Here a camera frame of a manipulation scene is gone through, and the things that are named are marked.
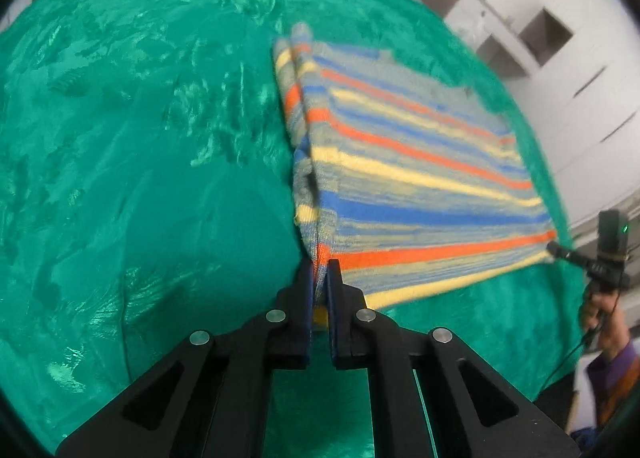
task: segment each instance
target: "metal screw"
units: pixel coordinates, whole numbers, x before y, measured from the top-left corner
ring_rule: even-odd
[[[274,310],[270,310],[267,312],[266,317],[269,323],[282,323],[282,321],[287,318],[287,314],[285,314],[282,310],[274,308]]]
[[[433,331],[433,338],[439,343],[448,343],[453,339],[453,334],[446,328],[436,328]]]
[[[364,323],[370,323],[376,318],[376,312],[369,308],[360,308],[360,310],[356,312],[356,317],[364,321]]]
[[[204,330],[197,330],[189,336],[189,342],[194,346],[202,346],[209,342],[209,333]]]

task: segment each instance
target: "person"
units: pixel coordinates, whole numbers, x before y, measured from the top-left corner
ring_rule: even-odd
[[[600,324],[599,311],[607,313],[598,336],[598,349],[602,352],[586,370],[593,389],[597,427],[572,433],[581,450],[593,444],[640,378],[640,358],[626,326],[625,313],[618,307],[618,299],[618,292],[588,294],[580,308],[580,325],[585,333]]]

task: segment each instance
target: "green plastic sheet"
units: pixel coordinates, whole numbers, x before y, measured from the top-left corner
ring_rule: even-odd
[[[270,51],[300,20],[505,114],[570,241],[529,125],[418,2],[36,0],[0,35],[0,388],[49,450],[191,331],[239,327],[290,283],[302,248]],[[450,327],[533,398],[579,339],[581,287],[537,265],[387,313]],[[272,396],[267,456],[372,456],[366,374],[334,371],[326,336]]]

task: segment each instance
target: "knitted garment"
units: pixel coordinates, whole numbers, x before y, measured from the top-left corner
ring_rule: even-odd
[[[274,64],[316,284],[337,258],[383,308],[547,259],[556,231],[516,137],[465,89],[386,51],[315,42],[305,24],[276,41]]]

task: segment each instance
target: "striped fabric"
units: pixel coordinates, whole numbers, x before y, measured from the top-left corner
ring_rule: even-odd
[[[338,258],[383,308],[546,260],[551,218],[513,133],[474,96],[305,24],[273,57],[316,283]]]

